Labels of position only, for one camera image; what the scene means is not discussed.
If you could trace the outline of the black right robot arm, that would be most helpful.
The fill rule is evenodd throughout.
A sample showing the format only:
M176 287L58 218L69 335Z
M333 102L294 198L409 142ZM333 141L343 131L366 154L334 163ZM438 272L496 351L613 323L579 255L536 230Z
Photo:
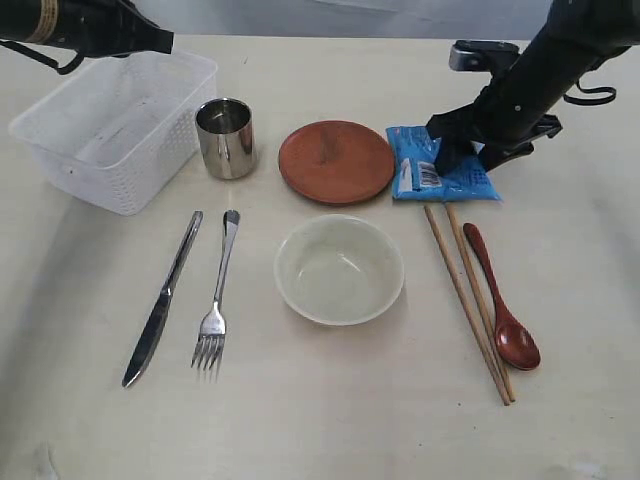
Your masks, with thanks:
M548 111L587 72L639 43L637 1L554 1L546 23L473 103L485 170L533 152L562 130Z

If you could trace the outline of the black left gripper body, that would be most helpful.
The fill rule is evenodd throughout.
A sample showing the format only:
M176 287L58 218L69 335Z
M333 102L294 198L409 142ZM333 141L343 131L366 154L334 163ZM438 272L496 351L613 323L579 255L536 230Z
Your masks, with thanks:
M59 1L54 46L89 58L144 50L140 12L132 1Z

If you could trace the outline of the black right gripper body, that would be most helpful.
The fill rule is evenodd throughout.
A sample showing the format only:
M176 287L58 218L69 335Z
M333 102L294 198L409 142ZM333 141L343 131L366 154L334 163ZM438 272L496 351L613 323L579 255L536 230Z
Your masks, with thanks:
M533 79L494 79L473 102L474 137L485 145L515 148L562 130L549 110L563 95L563 85Z

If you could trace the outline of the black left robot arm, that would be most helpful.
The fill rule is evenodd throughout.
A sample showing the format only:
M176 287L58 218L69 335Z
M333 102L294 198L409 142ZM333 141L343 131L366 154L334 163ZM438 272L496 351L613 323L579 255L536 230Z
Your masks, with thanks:
M1 3L1 45L54 69L73 72L86 58L172 52L174 33L142 15L130 1L28 1ZM73 51L66 65L31 44Z

